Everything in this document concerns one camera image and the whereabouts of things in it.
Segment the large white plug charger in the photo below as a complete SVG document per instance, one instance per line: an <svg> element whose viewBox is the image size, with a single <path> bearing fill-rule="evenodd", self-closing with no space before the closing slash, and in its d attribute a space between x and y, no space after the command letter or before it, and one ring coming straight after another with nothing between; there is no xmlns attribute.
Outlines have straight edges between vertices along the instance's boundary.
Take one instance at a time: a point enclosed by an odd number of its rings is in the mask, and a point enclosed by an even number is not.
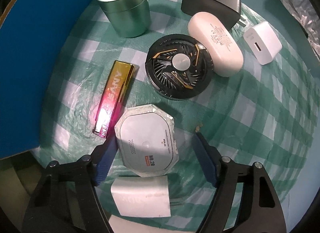
<svg viewBox="0 0 320 233"><path fill-rule="evenodd" d="M119 177L111 185L111 194L121 216L162 218L171 216L171 204L185 198L169 196L167 176Z"/></svg>

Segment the white octagonal box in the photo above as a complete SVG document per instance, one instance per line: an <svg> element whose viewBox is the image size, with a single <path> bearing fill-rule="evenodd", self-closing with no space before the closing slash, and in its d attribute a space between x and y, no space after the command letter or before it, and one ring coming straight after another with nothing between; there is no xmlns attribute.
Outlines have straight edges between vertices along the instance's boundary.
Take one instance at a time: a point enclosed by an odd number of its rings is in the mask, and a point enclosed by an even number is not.
<svg viewBox="0 0 320 233"><path fill-rule="evenodd" d="M114 126L124 166L140 177L166 175L179 161L174 127L154 104L126 109Z"/></svg>

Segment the gold pink rectangular bar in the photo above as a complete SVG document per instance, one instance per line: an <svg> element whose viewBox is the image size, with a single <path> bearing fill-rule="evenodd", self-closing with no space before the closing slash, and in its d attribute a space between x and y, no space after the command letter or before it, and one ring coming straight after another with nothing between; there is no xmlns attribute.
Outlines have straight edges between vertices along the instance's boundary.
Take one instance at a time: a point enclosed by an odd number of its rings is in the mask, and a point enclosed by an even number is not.
<svg viewBox="0 0 320 233"><path fill-rule="evenodd" d="M114 61L95 116L95 135L105 139L114 126L134 70L130 63Z"/></svg>

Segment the black round cooling fan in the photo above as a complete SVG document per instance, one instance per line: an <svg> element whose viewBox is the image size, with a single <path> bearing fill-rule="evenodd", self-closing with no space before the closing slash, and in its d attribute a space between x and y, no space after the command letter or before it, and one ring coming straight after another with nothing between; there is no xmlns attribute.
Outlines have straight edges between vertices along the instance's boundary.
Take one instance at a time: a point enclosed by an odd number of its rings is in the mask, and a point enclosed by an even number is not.
<svg viewBox="0 0 320 233"><path fill-rule="evenodd" d="M187 35L166 35L150 46L145 70L154 89L166 98L186 100L200 95L213 77L208 50Z"/></svg>

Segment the blue-edged cardboard box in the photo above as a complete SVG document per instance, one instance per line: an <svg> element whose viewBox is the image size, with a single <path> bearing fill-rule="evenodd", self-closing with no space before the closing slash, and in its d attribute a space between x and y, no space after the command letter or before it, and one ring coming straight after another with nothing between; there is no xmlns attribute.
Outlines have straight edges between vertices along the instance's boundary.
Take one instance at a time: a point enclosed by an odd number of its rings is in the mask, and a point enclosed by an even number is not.
<svg viewBox="0 0 320 233"><path fill-rule="evenodd" d="M1 18L1 158L39 145L42 101L72 26L91 0L12 0Z"/></svg>

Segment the small white USB charger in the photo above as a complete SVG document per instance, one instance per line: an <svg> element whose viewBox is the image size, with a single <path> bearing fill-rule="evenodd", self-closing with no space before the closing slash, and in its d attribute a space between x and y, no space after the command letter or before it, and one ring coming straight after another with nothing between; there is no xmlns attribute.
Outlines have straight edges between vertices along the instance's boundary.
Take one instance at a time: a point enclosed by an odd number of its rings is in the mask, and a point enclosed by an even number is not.
<svg viewBox="0 0 320 233"><path fill-rule="evenodd" d="M282 44L268 22L250 27L243 35L261 65L271 63L282 49Z"/></svg>

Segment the green metal tin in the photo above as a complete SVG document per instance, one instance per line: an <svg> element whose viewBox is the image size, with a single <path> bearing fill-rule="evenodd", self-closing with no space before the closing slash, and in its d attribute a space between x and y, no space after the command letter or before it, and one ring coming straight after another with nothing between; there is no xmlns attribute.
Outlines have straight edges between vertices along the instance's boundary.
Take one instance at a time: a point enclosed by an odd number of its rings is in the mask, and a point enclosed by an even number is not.
<svg viewBox="0 0 320 233"><path fill-rule="evenodd" d="M96 0L121 37L142 35L151 23L148 0Z"/></svg>

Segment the green checkered tablecloth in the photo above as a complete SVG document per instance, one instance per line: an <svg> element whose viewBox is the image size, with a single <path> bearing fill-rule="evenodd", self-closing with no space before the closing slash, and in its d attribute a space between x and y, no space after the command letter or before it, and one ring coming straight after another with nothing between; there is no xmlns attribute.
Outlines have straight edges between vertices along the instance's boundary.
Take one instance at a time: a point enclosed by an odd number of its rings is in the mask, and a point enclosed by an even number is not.
<svg viewBox="0 0 320 233"><path fill-rule="evenodd" d="M243 40L244 29L231 34L244 65L234 76L214 76L199 96L174 101L155 91L144 64L149 47L169 34L187 34L189 17L182 0L149 0L151 26L144 35L116 34L95 0L74 24L53 69L44 96L40 146L32 153L47 166L70 163L103 142L93 134L101 93L114 61L130 62L136 73L126 106L154 104L174 118L179 161L169 171L171 215L134 218L135 223L165 230L195 231L215 189L206 181L190 144L197 131L224 156L241 164L261 162L282 208L288 213L291 190L305 165L318 121L319 88L301 57L280 37L276 58L260 65Z"/></svg>

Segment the silver foil bag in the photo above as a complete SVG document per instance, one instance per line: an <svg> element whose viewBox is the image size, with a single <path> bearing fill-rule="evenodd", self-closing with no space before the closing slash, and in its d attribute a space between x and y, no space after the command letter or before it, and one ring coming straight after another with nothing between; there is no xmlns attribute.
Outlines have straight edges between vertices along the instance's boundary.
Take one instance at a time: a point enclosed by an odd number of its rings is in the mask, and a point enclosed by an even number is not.
<svg viewBox="0 0 320 233"><path fill-rule="evenodd" d="M319 58L319 16L310 0L280 0L307 34L308 42Z"/></svg>

